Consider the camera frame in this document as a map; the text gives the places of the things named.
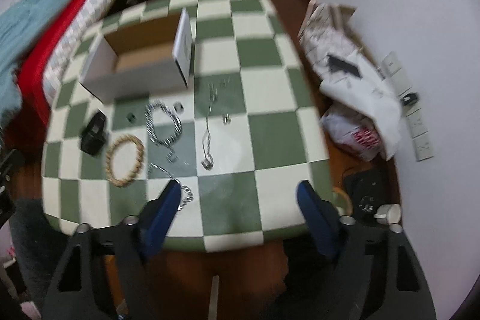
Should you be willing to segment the black smartphone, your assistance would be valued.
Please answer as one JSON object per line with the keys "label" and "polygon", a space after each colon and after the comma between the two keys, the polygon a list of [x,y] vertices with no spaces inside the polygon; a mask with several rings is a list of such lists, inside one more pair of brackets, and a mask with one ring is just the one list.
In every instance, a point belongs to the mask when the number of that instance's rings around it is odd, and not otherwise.
{"label": "black smartphone", "polygon": [[347,74],[353,75],[356,78],[361,79],[362,76],[360,74],[359,68],[351,62],[343,58],[339,58],[333,54],[328,54],[328,68],[331,73],[335,72],[345,72]]}

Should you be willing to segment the light blue blanket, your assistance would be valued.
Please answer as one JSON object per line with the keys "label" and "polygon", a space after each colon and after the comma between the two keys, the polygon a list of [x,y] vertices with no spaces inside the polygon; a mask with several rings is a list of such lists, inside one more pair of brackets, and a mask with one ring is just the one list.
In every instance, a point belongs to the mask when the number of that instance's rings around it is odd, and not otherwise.
{"label": "light blue blanket", "polygon": [[19,0],[1,14],[1,127],[20,111],[16,72],[24,54],[72,0]]}

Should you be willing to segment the white ceramic cup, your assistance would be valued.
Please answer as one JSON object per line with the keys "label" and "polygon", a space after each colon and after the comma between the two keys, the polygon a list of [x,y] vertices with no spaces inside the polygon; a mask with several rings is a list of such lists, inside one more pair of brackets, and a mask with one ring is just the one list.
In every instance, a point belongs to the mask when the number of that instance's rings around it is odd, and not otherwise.
{"label": "white ceramic cup", "polygon": [[381,205],[374,214],[375,220],[382,225],[398,224],[402,218],[400,204]]}

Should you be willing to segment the small silver stud earring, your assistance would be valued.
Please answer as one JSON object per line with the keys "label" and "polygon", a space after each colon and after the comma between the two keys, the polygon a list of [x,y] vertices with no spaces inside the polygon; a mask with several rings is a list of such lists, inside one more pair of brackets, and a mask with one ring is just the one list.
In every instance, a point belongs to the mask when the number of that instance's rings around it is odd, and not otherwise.
{"label": "small silver stud earring", "polygon": [[231,123],[231,118],[230,118],[230,115],[228,115],[228,114],[223,115],[222,119],[223,119],[223,124],[230,124]]}

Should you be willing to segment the green white checkered table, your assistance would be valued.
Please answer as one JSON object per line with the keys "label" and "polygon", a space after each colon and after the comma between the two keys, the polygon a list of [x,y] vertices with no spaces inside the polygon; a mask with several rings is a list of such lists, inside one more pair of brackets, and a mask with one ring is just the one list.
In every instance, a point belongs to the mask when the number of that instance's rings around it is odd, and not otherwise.
{"label": "green white checkered table", "polygon": [[[186,91],[105,105],[79,83],[99,34],[182,9],[195,40]],[[97,110],[110,140],[132,135],[144,145],[143,167],[125,188],[106,179],[103,156],[80,150],[80,132]],[[153,0],[95,23],[70,57],[46,137],[43,209],[65,234],[137,214],[170,179],[187,188],[166,240],[173,250],[215,252],[298,235],[303,180],[322,199],[335,198],[318,111],[271,0]]]}

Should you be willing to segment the white red plastic bag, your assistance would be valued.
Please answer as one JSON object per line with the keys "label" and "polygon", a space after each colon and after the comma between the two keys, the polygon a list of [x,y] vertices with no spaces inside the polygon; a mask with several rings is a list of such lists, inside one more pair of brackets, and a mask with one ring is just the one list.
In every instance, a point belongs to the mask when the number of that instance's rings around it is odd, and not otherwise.
{"label": "white red plastic bag", "polygon": [[320,119],[329,138],[341,149],[370,162],[383,150],[373,122],[364,115],[333,103]]}

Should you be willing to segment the white patterned cloth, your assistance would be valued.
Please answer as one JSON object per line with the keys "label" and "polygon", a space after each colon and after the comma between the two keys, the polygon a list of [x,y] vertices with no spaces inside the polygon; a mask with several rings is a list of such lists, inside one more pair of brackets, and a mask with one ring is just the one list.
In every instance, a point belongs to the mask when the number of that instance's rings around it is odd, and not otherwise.
{"label": "white patterned cloth", "polygon": [[[298,31],[299,43],[312,71],[320,79],[319,91],[331,99],[332,104],[340,103],[373,122],[383,147],[377,156],[388,161],[400,145],[400,100],[360,46],[348,36],[348,19],[346,8],[311,0]],[[342,71],[331,73],[328,54],[356,65],[362,78]]]}

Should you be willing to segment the red blanket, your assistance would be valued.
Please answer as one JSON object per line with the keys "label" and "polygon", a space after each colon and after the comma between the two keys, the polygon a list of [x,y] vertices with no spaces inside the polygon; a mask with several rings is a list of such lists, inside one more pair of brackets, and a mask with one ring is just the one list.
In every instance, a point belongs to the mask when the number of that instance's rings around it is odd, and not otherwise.
{"label": "red blanket", "polygon": [[23,113],[46,123],[51,102],[44,92],[47,71],[53,71],[54,89],[59,88],[68,57],[84,32],[99,21],[115,0],[19,0],[10,13],[18,27],[13,48],[14,93],[10,118]]}

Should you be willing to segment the argyle patterned mattress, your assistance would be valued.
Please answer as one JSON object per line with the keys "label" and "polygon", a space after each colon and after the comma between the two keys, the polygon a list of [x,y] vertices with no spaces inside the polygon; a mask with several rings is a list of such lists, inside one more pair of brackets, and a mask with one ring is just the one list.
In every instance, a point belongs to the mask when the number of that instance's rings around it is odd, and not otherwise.
{"label": "argyle patterned mattress", "polygon": [[83,34],[101,20],[115,0],[72,0],[42,37],[46,47],[46,67],[41,78],[43,95],[48,105],[54,101],[69,57],[79,46]]}

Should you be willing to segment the white wall socket strip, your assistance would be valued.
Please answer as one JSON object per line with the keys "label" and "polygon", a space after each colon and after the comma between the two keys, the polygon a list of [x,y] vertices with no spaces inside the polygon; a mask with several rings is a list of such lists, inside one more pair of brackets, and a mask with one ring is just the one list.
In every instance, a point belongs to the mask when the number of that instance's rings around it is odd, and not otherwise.
{"label": "white wall socket strip", "polygon": [[431,159],[434,156],[433,145],[423,119],[420,95],[413,88],[407,72],[394,51],[382,60],[381,69],[400,100],[416,160],[421,162]]}

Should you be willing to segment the black jewelry piece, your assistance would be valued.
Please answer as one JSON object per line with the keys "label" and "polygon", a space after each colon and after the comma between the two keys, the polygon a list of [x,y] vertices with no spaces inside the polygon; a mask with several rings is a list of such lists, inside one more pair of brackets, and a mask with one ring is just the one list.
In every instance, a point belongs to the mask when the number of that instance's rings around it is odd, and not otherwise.
{"label": "black jewelry piece", "polygon": [[89,123],[80,133],[80,150],[90,156],[95,156],[106,143],[107,117],[97,110]]}

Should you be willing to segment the white cardboard box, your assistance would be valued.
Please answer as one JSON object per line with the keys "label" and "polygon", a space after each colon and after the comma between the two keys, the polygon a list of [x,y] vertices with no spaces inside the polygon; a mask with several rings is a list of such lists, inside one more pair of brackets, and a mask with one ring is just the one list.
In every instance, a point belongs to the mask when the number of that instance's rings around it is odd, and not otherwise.
{"label": "white cardboard box", "polygon": [[186,9],[127,24],[94,39],[79,83],[104,104],[187,90],[192,49]]}

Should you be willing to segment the black charger plug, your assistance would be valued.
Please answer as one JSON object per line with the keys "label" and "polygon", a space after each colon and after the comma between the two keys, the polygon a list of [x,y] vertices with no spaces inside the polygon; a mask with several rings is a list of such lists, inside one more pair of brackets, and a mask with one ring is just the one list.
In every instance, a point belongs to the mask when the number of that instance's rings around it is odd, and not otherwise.
{"label": "black charger plug", "polygon": [[406,93],[400,98],[400,102],[404,108],[410,108],[417,104],[419,95],[417,93]]}

